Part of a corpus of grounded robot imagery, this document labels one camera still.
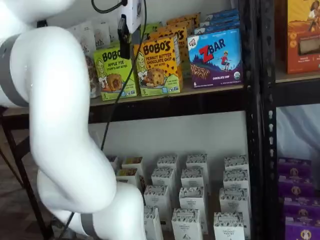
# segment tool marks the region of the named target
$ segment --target yellow box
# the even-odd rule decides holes
[[[141,95],[155,96],[180,93],[183,85],[181,60],[177,36],[167,36],[156,40],[144,41],[138,52],[135,44],[133,51],[137,57],[136,68]]]

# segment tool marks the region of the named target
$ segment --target gray band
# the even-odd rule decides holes
[[[0,46],[0,85],[7,98],[19,107],[28,107],[29,104],[17,91],[10,73],[10,56],[12,48],[20,35],[9,37]]]
[[[82,213],[81,215],[81,224],[84,232],[95,239],[100,239],[95,231],[94,227],[94,216],[92,213],[86,214]]]

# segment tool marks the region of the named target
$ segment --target purple box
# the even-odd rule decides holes
[[[320,240],[320,217],[285,217],[285,240]]]
[[[283,203],[283,213],[289,216],[320,218],[320,198],[286,196]]]
[[[311,178],[279,175],[278,192],[280,196],[314,197],[315,191]]]
[[[278,167],[279,174],[299,176],[304,178],[311,177],[311,161],[310,160],[279,157],[277,167]]]

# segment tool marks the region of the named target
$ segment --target small white carton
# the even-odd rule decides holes
[[[154,186],[168,186],[172,206],[174,208],[180,207],[175,168],[168,166],[157,167],[152,173],[151,180]]]
[[[211,184],[208,172],[207,154],[189,155],[186,158],[186,167],[201,167],[203,168],[203,179],[206,191],[211,195]]]
[[[248,190],[245,188],[221,188],[219,192],[222,213],[242,213],[246,239],[251,239]]]
[[[145,175],[145,169],[144,169],[144,161],[142,156],[138,157],[127,157],[125,161],[122,163],[123,169],[137,169],[137,172],[139,174],[139,180],[140,180],[140,186],[142,192],[146,189],[146,175]]]
[[[172,208],[168,186],[147,185],[143,196],[145,205],[158,208],[162,230],[171,231]]]
[[[245,240],[242,213],[215,212],[213,229],[216,240]]]
[[[140,178],[136,168],[120,169],[116,173],[116,180],[118,182],[128,183],[136,186],[140,191]]]
[[[249,215],[251,218],[251,194],[250,194],[250,182],[248,170],[234,169],[225,170],[223,172],[223,187],[247,189],[248,190],[248,202],[249,202]]]
[[[187,167],[181,174],[182,187],[205,187],[203,168],[198,166]]]
[[[144,230],[146,240],[164,240],[157,207],[144,206]]]
[[[197,209],[175,208],[172,227],[175,240],[203,240],[200,212]]]
[[[208,234],[208,208],[205,188],[182,187],[179,194],[182,209],[198,209],[200,211],[201,229],[203,234]]]

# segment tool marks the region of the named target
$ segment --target green box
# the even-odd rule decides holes
[[[94,63],[98,75],[102,100],[107,101],[116,99],[132,68],[131,59],[121,58],[120,46],[116,45],[97,50],[94,53]],[[121,94],[121,98],[137,96],[138,89],[136,76],[132,73]]]

